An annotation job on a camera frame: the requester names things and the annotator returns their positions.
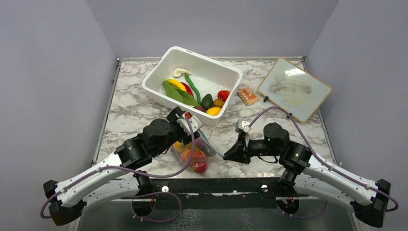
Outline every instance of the toy vegetable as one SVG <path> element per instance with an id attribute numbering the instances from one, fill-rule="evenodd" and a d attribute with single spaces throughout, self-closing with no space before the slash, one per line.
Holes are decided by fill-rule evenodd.
<path id="1" fill-rule="evenodd" d="M 193 89 L 193 91 L 195 92 L 195 94 L 197 95 L 197 102 L 199 104 L 201 104 L 201 96 L 200 96 L 200 92 L 197 90 L 197 88 L 194 86 L 194 84 L 192 83 L 189 75 L 187 73 L 184 74 L 184 77 L 186 78 L 186 81 L 190 84 L 190 87 Z"/>
<path id="2" fill-rule="evenodd" d="M 184 87 L 186 88 L 186 92 L 187 92 L 188 94 L 194 96 L 194 95 L 192 94 L 191 88 L 190 88 L 187 84 L 185 84 L 185 83 L 183 83 L 183 82 L 181 82 L 181 84 L 184 85 Z"/>
<path id="3" fill-rule="evenodd" d="M 186 105 L 192 105 L 193 107 L 199 105 L 193 96 L 188 94 L 186 91 L 172 86 L 168 81 L 163 81 L 163 87 L 165 88 L 166 96 Z"/>
<path id="4" fill-rule="evenodd" d="M 228 96 L 230 95 L 230 91 L 229 90 L 220 90 L 218 92 L 218 98 L 222 101 L 226 101 Z"/>

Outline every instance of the white marble surface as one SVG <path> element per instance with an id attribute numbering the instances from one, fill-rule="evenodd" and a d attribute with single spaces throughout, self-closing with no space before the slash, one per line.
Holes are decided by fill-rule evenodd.
<path id="1" fill-rule="evenodd" d="M 255 91 L 274 64 L 272 60 L 224 60 L 223 62 L 242 70 L 243 78 L 238 87 L 239 89 L 250 86 Z M 300 60 L 292 62 L 298 67 L 303 68 Z M 141 86 L 143 78 L 157 64 L 158 61 L 122 63 L 102 138 L 98 162 L 113 152 L 123 141 L 140 133 L 142 128 L 153 119 L 164 118 L 171 111 L 149 99 Z M 245 106 L 234 93 L 219 124 L 215 128 L 204 126 L 202 131 L 207 135 L 211 144 L 219 152 L 224 153 L 236 142 L 238 134 L 234 131 L 234 123 L 238 118 L 250 122 L 258 113 L 272 105 L 270 101 L 264 103 L 260 100 L 250 106 Z M 264 125 L 271 122 L 277 122 L 284 129 L 288 130 L 291 140 L 303 143 L 300 134 L 291 121 L 282 112 L 278 111 L 269 111 L 264 114 L 252 126 L 250 137 L 263 137 L 262 130 Z M 331 160 L 331 154 L 318 113 L 314 113 L 307 123 L 299 123 L 299 126 L 315 151 L 326 159 Z M 273 157 L 265 157 L 265 159 L 273 160 Z M 209 168 L 206 172 L 198 174 L 187 169 L 175 178 L 280 177 L 283 172 L 283 167 L 279 164 L 265 163 L 258 158 L 252 158 L 251 161 L 249 165 L 245 165 L 232 161 L 224 161 L 221 157 L 215 156 L 210 160 Z M 172 153 L 168 152 L 153 159 L 153 162 L 143 167 L 142 170 L 152 174 L 165 175 L 176 172 L 181 167 L 182 164 L 178 162 Z"/>

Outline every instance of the toy fruit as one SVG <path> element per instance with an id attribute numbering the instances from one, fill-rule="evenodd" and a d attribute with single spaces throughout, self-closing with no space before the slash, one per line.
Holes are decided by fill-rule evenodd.
<path id="1" fill-rule="evenodd" d="M 201 100 L 201 106 L 203 106 L 203 108 L 205 108 L 206 110 L 210 109 L 213 106 L 213 97 L 211 96 L 211 94 L 206 94 L 203 98 L 203 100 Z"/>
<path id="2" fill-rule="evenodd" d="M 181 150 L 182 150 L 182 143 L 176 141 L 176 142 L 173 144 L 173 147 L 174 147 L 174 149 L 175 149 L 177 152 L 181 152 Z"/>
<path id="3" fill-rule="evenodd" d="M 197 110 L 199 110 L 199 111 L 202 111 L 202 112 L 206 112 L 207 110 L 203 107 L 203 106 L 195 106 L 194 107 L 195 109 L 197 109 Z"/>
<path id="4" fill-rule="evenodd" d="M 213 102 L 213 107 L 219 107 L 222 108 L 222 106 L 224 106 L 225 102 L 220 100 L 220 99 L 216 99 Z"/>
<path id="5" fill-rule="evenodd" d="M 186 144 L 182 150 L 183 151 L 191 150 L 191 146 L 192 146 L 192 143 L 190 142 L 190 143 Z M 195 145 L 194 150 L 201 151 L 200 148 L 197 145 Z"/>
<path id="6" fill-rule="evenodd" d="M 220 90 L 218 92 L 218 98 L 222 101 L 226 101 L 229 95 L 230 95 L 230 91 L 228 90 Z"/>
<path id="7" fill-rule="evenodd" d="M 183 90 L 183 91 L 187 91 L 186 90 L 186 87 L 182 84 L 182 83 L 180 83 L 180 82 L 178 82 L 177 80 L 175 80 L 175 79 L 168 79 L 168 80 L 166 80 L 169 84 L 171 84 L 172 86 L 174 86 L 174 87 L 176 87 L 176 88 L 178 88 L 178 89 L 180 89 L 180 90 Z"/>
<path id="8" fill-rule="evenodd" d="M 207 168 L 208 168 L 207 162 L 195 162 L 195 164 L 192 165 L 193 171 L 197 173 L 205 172 Z"/>
<path id="9" fill-rule="evenodd" d="M 180 158 L 181 160 L 186 163 L 189 160 L 191 150 L 185 150 L 181 153 Z M 192 159 L 193 160 L 203 160 L 206 159 L 207 155 L 202 151 L 194 151 Z"/>
<path id="10" fill-rule="evenodd" d="M 207 114 L 216 116 L 221 112 L 221 108 L 219 107 L 212 107 L 206 111 Z"/>

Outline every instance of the metal frame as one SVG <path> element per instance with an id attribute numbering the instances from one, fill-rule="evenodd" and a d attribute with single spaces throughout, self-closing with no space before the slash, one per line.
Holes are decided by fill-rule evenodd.
<path id="1" fill-rule="evenodd" d="M 278 56 L 266 56 L 266 57 L 245 57 L 245 56 L 209 56 L 212 59 L 217 60 L 229 60 L 229 61 L 242 61 L 242 60 L 278 60 L 281 57 Z M 295 56 L 295 57 L 285 57 L 285 59 L 290 61 L 301 61 L 302 56 Z M 144 57 L 144 58 L 120 58 L 118 59 L 119 62 L 137 62 L 137 61 L 160 61 L 162 57 Z"/>
<path id="2" fill-rule="evenodd" d="M 151 186 L 154 192 L 171 191 L 177 195 L 184 209 L 277 208 L 276 197 L 285 197 L 288 194 L 278 186 L 279 179 L 278 177 L 151 179 Z M 139 192 L 141 195 L 146 193 L 142 190 Z M 173 210 L 179 207 L 172 196 L 160 194 L 154 198 L 155 209 Z M 144 203 L 149 206 L 150 201 L 137 202 L 139 205 Z"/>
<path id="3" fill-rule="evenodd" d="M 93 155 L 91 166 L 96 164 L 96 161 L 98 160 L 99 150 L 100 150 L 101 144 L 102 144 L 103 133 L 105 132 L 106 122 L 108 121 L 109 110 L 111 109 L 112 99 L 114 98 L 117 78 L 119 77 L 120 67 L 122 66 L 122 62 L 119 59 L 117 59 L 117 60 L 118 60 L 118 63 L 117 63 L 117 67 L 116 67 L 116 74 L 115 74 L 115 78 L 114 78 L 114 83 L 113 83 L 113 86 L 112 86 L 112 89 L 111 89 L 111 94 L 109 96 L 108 106 L 106 107 L 105 115 L 103 117 L 103 123 L 102 123 L 101 131 L 99 133 L 98 143 L 96 145 L 96 150 L 95 150 L 95 153 Z"/>

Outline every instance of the plastic bag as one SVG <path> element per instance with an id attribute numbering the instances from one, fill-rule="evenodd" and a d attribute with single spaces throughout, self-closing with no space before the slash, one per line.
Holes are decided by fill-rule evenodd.
<path id="1" fill-rule="evenodd" d="M 216 155 L 216 151 L 201 136 L 194 140 L 194 145 L 195 148 L 189 168 L 197 173 L 205 172 L 212 156 Z M 191 148 L 191 142 L 186 145 L 176 142 L 171 146 L 171 151 L 182 164 L 185 164 L 191 155 Z"/>

